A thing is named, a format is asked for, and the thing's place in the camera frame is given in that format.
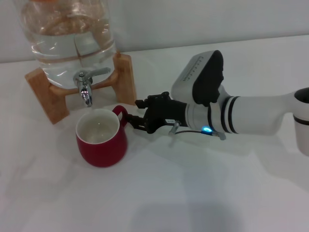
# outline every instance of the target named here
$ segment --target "wooden stand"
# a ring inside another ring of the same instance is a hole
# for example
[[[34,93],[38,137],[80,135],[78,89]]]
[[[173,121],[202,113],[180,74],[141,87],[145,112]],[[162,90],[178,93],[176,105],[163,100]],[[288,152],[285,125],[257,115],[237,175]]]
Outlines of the wooden stand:
[[[117,53],[113,57],[113,62],[115,71],[106,80],[92,85],[92,89],[112,86],[120,103],[135,105],[136,91],[131,57]],[[41,68],[28,73],[25,79],[53,124],[70,114],[65,96],[78,93],[77,88],[63,89],[52,85]]]

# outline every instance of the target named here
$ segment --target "red mug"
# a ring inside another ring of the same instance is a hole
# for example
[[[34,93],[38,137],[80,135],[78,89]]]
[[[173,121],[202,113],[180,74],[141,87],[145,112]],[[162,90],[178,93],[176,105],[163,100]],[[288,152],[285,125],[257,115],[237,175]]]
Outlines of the red mug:
[[[126,109],[95,109],[82,116],[76,125],[77,145],[83,158],[96,167],[110,167],[126,153]]]

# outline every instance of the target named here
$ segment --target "mug handle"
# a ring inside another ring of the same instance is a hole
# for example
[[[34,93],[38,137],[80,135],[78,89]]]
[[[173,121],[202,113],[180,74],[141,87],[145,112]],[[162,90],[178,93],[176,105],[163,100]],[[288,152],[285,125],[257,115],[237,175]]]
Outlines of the mug handle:
[[[127,111],[126,111],[126,109],[123,106],[118,105],[112,111],[117,116],[120,115],[120,113],[122,113],[122,118],[120,120],[120,125],[123,126],[123,127],[126,126],[126,124],[127,124],[127,120],[126,120]]]

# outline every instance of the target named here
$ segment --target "robotic arm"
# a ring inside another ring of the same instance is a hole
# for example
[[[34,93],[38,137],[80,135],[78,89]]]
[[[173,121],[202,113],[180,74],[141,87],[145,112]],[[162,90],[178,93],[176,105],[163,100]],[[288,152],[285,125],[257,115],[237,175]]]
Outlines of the robotic arm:
[[[309,88],[274,97],[230,96],[221,85],[223,57],[220,51],[194,56],[168,92],[137,100],[147,108],[143,118],[128,115],[132,126],[154,133],[164,125],[189,127],[194,132],[275,134],[285,113],[293,113],[299,150],[309,156]]]

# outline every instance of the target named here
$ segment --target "white table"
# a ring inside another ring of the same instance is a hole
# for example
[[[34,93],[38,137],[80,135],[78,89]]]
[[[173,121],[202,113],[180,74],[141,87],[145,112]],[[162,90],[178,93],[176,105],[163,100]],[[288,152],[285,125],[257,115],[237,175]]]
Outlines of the white table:
[[[309,36],[130,52],[137,95],[169,91],[195,54],[219,49],[231,95],[277,95],[309,86]],[[309,158],[296,147],[291,115],[273,137],[126,132],[117,165],[80,156],[74,127],[90,109],[68,98],[51,125],[23,78],[35,61],[0,64],[0,232],[305,232]],[[111,89],[94,108],[113,109]],[[141,113],[128,106],[130,113]]]

